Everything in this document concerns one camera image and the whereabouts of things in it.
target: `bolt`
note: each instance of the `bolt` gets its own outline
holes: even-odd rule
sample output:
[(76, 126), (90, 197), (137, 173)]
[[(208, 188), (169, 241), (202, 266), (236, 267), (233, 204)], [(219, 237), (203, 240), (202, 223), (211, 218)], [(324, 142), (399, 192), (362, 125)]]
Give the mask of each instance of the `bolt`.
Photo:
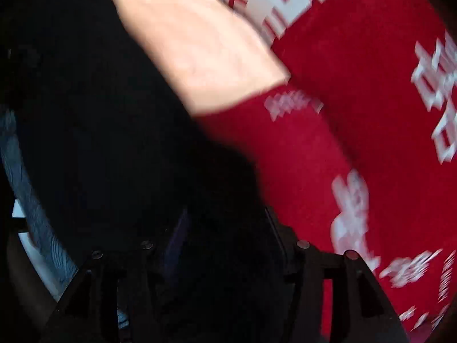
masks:
[(300, 249), (309, 249), (309, 242), (307, 242), (307, 240), (299, 240), (296, 242), (296, 245)]
[(145, 250), (149, 250), (153, 246), (152, 242), (149, 240), (145, 240), (141, 243), (141, 248)]
[(344, 253), (344, 255), (353, 261), (359, 259), (359, 253), (355, 250), (348, 250)]
[(99, 260), (103, 256), (103, 253), (100, 250), (95, 250), (92, 253), (92, 259)]

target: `metal rivet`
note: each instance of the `metal rivet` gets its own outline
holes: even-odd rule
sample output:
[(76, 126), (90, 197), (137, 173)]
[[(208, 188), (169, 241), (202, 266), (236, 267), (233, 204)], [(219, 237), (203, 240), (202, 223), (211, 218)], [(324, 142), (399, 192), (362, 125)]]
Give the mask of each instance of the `metal rivet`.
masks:
[(149, 240), (145, 240), (141, 243), (141, 248), (145, 250), (149, 250), (152, 247), (152, 242)]
[(360, 256), (359, 253), (354, 250), (348, 250), (344, 253), (344, 255), (353, 261), (355, 261), (356, 259), (359, 259), (359, 256)]
[(309, 242), (307, 242), (307, 240), (299, 240), (296, 242), (296, 245), (300, 249), (309, 249)]
[(100, 250), (95, 250), (95, 251), (92, 253), (92, 259), (94, 259), (94, 260), (98, 260), (98, 259), (100, 259), (102, 256), (103, 256), (103, 253), (102, 253)]

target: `hand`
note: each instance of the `hand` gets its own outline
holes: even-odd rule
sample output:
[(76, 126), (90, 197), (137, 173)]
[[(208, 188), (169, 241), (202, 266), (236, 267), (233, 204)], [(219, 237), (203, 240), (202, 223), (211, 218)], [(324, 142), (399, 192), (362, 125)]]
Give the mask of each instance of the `hand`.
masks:
[(218, 0), (113, 0), (191, 114), (227, 108), (289, 73), (243, 18)]

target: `blue fabric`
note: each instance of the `blue fabric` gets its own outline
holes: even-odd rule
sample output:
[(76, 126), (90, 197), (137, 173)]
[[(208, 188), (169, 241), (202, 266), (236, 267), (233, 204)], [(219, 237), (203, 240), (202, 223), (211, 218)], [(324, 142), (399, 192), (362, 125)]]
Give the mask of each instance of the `blue fabric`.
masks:
[(57, 240), (49, 219), (33, 192), (22, 162), (16, 135), (16, 121), (12, 111), (7, 111), (0, 117), (0, 152), (14, 195), (20, 201), (26, 215), (31, 237), (47, 266), (59, 281), (59, 291), (62, 294), (78, 269)]
[[(22, 161), (19, 140), (16, 135), (16, 120), (12, 111), (6, 111), (0, 117), (0, 154), (8, 181), (26, 215), (31, 237), (44, 257), (47, 266), (59, 282), (60, 297), (78, 268), (57, 239), (49, 224), (49, 219), (33, 192)], [(188, 226), (189, 218), (187, 212), (184, 211), (163, 259), (164, 270), (168, 277), (171, 277), (177, 266), (182, 244), (187, 236)], [(121, 310), (117, 311), (117, 321), (120, 329), (129, 325), (128, 316)]]

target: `red fabric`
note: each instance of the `red fabric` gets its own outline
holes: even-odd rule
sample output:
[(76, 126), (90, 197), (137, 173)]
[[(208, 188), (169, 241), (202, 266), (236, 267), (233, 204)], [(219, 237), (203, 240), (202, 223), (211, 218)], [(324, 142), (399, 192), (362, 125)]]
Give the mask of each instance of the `red fabric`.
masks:
[[(435, 141), (446, 149), (457, 140), (457, 56), (450, 58), (457, 51), (445, 40), (443, 23), (426, 0), (310, 0), (307, 7), (305, 0), (224, 1), (273, 42), (293, 83), (325, 104), (322, 115), (369, 192), (366, 228), (357, 229), (365, 256), (380, 257), (373, 272), (405, 327), (411, 330), (426, 316), (436, 323), (456, 291), (457, 158), (449, 150), (443, 160), (435, 147)], [(411, 79), (419, 64), (416, 43), (431, 61), (437, 39), (451, 49), (434, 71), (448, 74), (452, 90), (444, 91), (442, 104), (438, 94), (429, 110)], [(422, 64), (430, 67), (425, 59)], [(436, 85), (424, 83), (433, 93)], [(257, 163), (264, 196), (280, 221), (331, 250), (329, 223), (342, 211), (332, 182), (341, 176), (352, 191), (349, 163), (329, 142), (320, 117), (306, 121), (303, 109), (268, 122), (260, 105), (249, 107), (213, 115), (207, 128)], [(432, 138), (445, 112), (447, 132), (437, 129)], [(237, 121), (243, 127), (236, 128)], [(250, 129), (257, 132), (246, 133)], [(357, 226), (359, 218), (349, 222)]]
[(410, 343), (424, 343), (432, 332), (430, 322), (425, 322), (410, 332)]

